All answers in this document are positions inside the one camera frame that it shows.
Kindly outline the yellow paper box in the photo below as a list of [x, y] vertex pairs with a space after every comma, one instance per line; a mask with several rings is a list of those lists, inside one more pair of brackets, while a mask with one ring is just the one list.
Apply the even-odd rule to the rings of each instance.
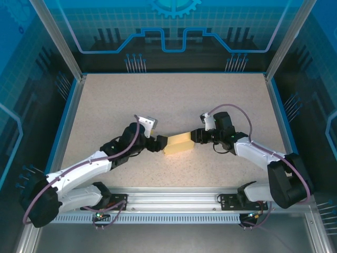
[[185, 132], [167, 138], [167, 145], [163, 150], [164, 155], [172, 155], [194, 148], [195, 142], [191, 139], [191, 133]]

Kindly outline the small connector board with LED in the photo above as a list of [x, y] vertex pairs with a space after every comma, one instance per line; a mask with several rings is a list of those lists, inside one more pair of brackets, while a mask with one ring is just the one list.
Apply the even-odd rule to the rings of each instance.
[[258, 219], [263, 215], [263, 211], [256, 211], [243, 216], [243, 220]]
[[93, 221], [98, 222], [104, 219], [107, 219], [109, 217], [109, 214], [106, 214], [106, 209], [92, 209], [92, 212], [94, 212]]

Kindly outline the aluminium mounting rail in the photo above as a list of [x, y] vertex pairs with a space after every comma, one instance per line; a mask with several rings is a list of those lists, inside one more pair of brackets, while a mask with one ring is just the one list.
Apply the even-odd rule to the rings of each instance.
[[222, 211], [216, 197], [219, 194], [236, 194], [229, 188], [107, 188], [100, 182], [68, 193], [48, 190], [37, 200], [34, 210], [45, 212], [51, 218], [59, 213], [98, 204], [103, 197], [127, 194], [125, 211], [139, 213], [245, 213], [248, 211]]

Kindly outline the aluminium side rail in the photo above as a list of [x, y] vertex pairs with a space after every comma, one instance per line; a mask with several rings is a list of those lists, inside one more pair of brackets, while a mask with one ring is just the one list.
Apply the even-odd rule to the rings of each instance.
[[273, 80], [267, 82], [267, 88], [271, 97], [277, 123], [281, 131], [283, 144], [288, 152], [288, 154], [281, 155], [283, 159], [272, 161], [271, 164], [267, 166], [268, 177], [272, 180], [272, 185], [282, 186], [282, 191], [289, 189], [291, 185], [298, 188], [299, 185], [302, 185], [305, 182], [306, 186], [302, 186], [302, 188], [308, 188], [310, 194], [312, 194], [312, 182], [301, 157], [298, 155], [298, 150], [275, 82]]
[[82, 90], [86, 81], [87, 73], [82, 77], [81, 81], [76, 79], [73, 81], [71, 90], [66, 100], [65, 108], [58, 126], [51, 153], [49, 155], [45, 174], [59, 171], [62, 168], [62, 162], [66, 152], [66, 147], [76, 116], [77, 108], [81, 99]]

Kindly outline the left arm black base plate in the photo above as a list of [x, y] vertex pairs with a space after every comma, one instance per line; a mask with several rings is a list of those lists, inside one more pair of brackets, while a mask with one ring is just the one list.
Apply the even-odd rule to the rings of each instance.
[[81, 207], [80, 210], [108, 210], [108, 211], [117, 211], [121, 208], [122, 200], [125, 200], [125, 204], [122, 208], [122, 210], [126, 209], [127, 204], [127, 194], [112, 194], [110, 197], [103, 197], [101, 201], [96, 204], [95, 206], [89, 207], [89, 209], [86, 209], [85, 207]]

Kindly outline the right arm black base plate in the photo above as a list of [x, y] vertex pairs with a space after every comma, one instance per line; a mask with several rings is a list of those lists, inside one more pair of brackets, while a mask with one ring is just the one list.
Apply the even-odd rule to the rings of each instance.
[[268, 204], [264, 202], [251, 202], [242, 194], [219, 194], [216, 197], [217, 202], [221, 205], [222, 211], [267, 211]]

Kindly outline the aluminium frame post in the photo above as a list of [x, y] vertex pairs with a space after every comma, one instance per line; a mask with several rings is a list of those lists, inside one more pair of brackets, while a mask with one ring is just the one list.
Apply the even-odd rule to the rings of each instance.
[[266, 82], [271, 82], [271, 79], [274, 77], [282, 61], [284, 60], [287, 52], [289, 51], [291, 45], [298, 36], [303, 24], [305, 23], [307, 17], [309, 16], [316, 1], [317, 0], [303, 0], [302, 5], [297, 11], [288, 31], [286, 32], [284, 39], [282, 40], [278, 50], [276, 51], [266, 71], [265, 74]]
[[83, 73], [45, 2], [43, 0], [29, 0], [29, 2], [48, 31], [48, 34], [56, 45], [69, 70], [72, 72], [72, 75], [77, 81], [81, 82]]

